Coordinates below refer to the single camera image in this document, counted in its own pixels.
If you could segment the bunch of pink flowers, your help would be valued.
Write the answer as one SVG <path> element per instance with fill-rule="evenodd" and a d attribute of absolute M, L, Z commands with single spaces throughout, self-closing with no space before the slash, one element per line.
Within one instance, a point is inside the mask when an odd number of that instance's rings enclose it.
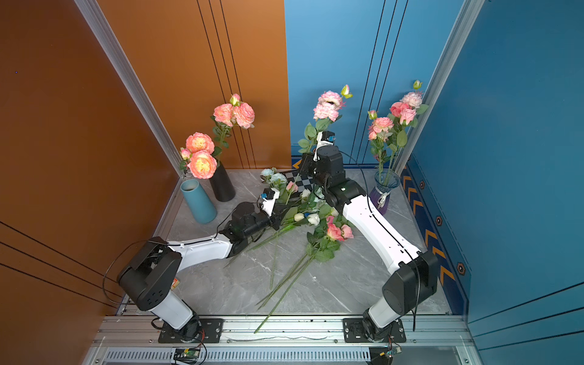
<path fill-rule="evenodd" d="M 272 274 L 270 292 L 257 303 L 257 307 L 261 309 L 270 304 L 273 299 L 277 300 L 256 328 L 257 332 L 275 314 L 292 287 L 312 263 L 332 261 L 342 243 L 354 238 L 353 227 L 348 223 L 348 220 L 341 216 L 337 208 L 325 202 L 323 188 L 316 187 L 311 192 L 304 191 L 299 194 L 297 185 L 294 182 L 288 182 L 284 174 L 275 168 L 264 169 L 260 178 L 269 188 L 279 190 L 280 196 L 276 203 L 286 205 L 287 213 L 280 227 L 271 236 L 254 245 L 252 249 L 273 245 L 272 268 L 277 269 L 281 239 L 299 228 L 304 228 L 307 232 L 304 238 L 300 238 L 296 242 L 297 246 L 304 249 L 300 258 L 290 266 L 279 282 L 275 282 L 275 274 Z"/>

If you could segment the pale pink double stem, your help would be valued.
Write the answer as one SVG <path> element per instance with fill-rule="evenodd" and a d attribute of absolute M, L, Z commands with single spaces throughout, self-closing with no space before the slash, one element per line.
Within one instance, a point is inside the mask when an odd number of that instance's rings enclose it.
<path fill-rule="evenodd" d="M 298 141 L 299 153 L 312 153 L 324 137 L 331 124 L 339 120 L 345 101 L 351 99 L 353 94 L 349 85 L 344 85 L 339 93 L 326 91 L 318 98 L 317 105 L 313 109 L 314 123 L 308 123 L 304 129 L 304 138 Z"/>

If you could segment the pink double bloom stem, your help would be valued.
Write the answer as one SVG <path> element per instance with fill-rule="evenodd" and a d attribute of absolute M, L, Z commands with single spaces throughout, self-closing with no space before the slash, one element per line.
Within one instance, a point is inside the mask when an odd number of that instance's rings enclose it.
<path fill-rule="evenodd" d="M 392 161 L 395 154 L 392 148 L 394 124 L 390 117 L 379 117 L 375 110 L 370 110 L 367 115 L 371 121 L 368 129 L 370 150 L 378 163 L 377 171 L 381 176 L 386 169 L 385 165 Z"/>

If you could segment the large peach bloom stem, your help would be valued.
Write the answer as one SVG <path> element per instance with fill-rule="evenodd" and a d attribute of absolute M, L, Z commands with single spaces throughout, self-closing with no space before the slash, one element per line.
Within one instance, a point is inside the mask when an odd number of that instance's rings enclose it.
<path fill-rule="evenodd" d="M 215 145 L 209 135 L 201 132 L 190 135 L 179 150 L 183 169 L 196 179 L 211 179 L 217 170 L 214 151 Z"/>

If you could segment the peach double bloom stem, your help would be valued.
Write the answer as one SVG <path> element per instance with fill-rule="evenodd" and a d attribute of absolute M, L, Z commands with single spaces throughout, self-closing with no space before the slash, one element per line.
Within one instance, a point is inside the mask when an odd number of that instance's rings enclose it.
<path fill-rule="evenodd" d="M 241 129 L 253 128 L 256 114 L 254 109 L 243 102 L 239 94 L 232 94 L 227 103 L 214 108 L 211 119 L 214 122 L 215 148 L 212 156 L 221 164 L 224 149 L 228 148 L 227 138 L 232 135 L 234 127 Z"/>

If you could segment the pale pink carnation stem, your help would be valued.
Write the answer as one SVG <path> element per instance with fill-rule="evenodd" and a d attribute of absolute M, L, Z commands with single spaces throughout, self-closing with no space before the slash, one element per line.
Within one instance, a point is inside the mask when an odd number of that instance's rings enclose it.
<path fill-rule="evenodd" d="M 411 109 L 418 110 L 423 104 L 424 92 L 421 90 L 423 82 L 416 80 L 413 85 L 413 91 L 408 92 L 401 98 L 401 102 L 408 105 Z"/>

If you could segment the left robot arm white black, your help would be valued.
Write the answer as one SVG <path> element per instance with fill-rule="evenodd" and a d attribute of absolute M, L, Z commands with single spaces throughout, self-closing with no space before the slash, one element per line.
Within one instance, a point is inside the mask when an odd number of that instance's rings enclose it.
<path fill-rule="evenodd" d="M 163 321 L 158 330 L 164 335 L 178 342 L 200 342 L 199 315 L 171 288 L 176 274 L 207 261 L 237 256 L 267 228 L 280 228 L 288 211 L 283 203 L 258 209 L 251 202 L 243 202 L 234 209 L 226 227 L 210 237 L 185 241 L 153 237 L 121 270 L 117 282 L 141 311 L 149 311 Z"/>

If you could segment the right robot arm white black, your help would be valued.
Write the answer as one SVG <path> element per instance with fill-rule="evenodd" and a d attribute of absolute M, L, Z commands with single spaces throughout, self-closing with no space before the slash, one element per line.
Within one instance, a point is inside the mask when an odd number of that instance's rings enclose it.
<path fill-rule="evenodd" d="M 364 335 L 371 342 L 389 337 L 393 323 L 417 313 L 419 304 L 438 288 L 439 262 L 431 252 L 421 252 L 404 238 L 374 207 L 366 191 L 345 174 L 343 153 L 333 144 L 318 147 L 301 164 L 320 187 L 326 202 L 367 239 L 383 260 L 390 276 L 382 298 L 363 314 Z"/>

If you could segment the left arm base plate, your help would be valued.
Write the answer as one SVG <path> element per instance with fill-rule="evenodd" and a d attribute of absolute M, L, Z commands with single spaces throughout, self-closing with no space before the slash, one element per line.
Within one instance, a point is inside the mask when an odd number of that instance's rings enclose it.
<path fill-rule="evenodd" d="M 163 322 L 158 342 L 161 344 L 217 344 L 221 340 L 224 320 L 191 319 L 181 329 L 175 329 Z"/>

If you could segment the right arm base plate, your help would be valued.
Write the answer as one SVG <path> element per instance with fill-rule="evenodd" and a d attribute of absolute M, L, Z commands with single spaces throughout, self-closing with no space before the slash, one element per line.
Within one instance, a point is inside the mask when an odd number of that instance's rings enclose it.
<path fill-rule="evenodd" d="M 345 318 L 342 320 L 343 332 L 346 343 L 406 343 L 407 338 L 401 319 L 391 322 L 389 325 L 377 327 L 368 318 Z"/>

